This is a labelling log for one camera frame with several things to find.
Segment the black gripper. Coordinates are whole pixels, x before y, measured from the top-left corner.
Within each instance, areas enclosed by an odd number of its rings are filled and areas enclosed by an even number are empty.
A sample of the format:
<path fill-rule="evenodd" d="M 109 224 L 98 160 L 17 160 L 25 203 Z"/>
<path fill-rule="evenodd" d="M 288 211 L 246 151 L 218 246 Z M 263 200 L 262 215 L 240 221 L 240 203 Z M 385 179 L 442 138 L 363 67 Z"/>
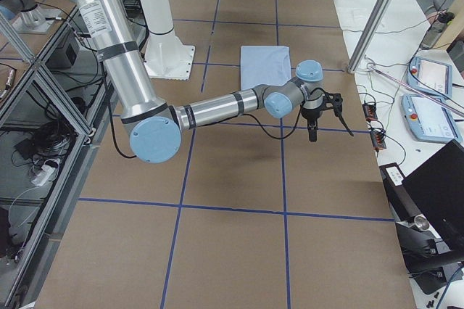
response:
<path fill-rule="evenodd" d="M 306 102 L 302 106 L 301 115 L 307 121 L 308 138 L 311 142 L 316 142 L 318 139 L 318 119 L 323 113 L 323 105 L 310 105 Z"/>

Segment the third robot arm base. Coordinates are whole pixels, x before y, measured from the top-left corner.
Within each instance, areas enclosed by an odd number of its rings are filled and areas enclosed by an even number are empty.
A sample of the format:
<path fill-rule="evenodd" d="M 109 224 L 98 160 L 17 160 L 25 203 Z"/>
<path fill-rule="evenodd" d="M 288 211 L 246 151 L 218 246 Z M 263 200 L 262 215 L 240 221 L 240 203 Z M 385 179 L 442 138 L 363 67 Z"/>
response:
<path fill-rule="evenodd" d="M 57 18 L 60 9 L 44 9 L 36 0 L 1 0 L 1 13 L 18 33 L 45 34 Z"/>

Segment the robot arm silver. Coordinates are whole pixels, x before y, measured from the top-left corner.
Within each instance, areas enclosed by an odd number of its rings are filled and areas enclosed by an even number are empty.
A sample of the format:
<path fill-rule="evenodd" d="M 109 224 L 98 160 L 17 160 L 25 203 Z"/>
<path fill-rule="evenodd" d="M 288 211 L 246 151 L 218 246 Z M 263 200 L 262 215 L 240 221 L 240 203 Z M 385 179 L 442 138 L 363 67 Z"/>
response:
<path fill-rule="evenodd" d="M 149 38 L 140 50 L 122 0 L 69 0 L 86 25 L 97 58 L 109 73 L 123 112 L 121 120 L 134 155 L 147 163 L 166 162 L 181 148 L 184 131 L 219 123 L 258 109 L 275 118 L 293 110 L 317 138 L 318 118 L 328 101 L 321 66 L 303 62 L 282 86 L 258 86 L 201 99 L 187 94 L 194 47 L 175 33 L 169 0 L 140 0 Z"/>

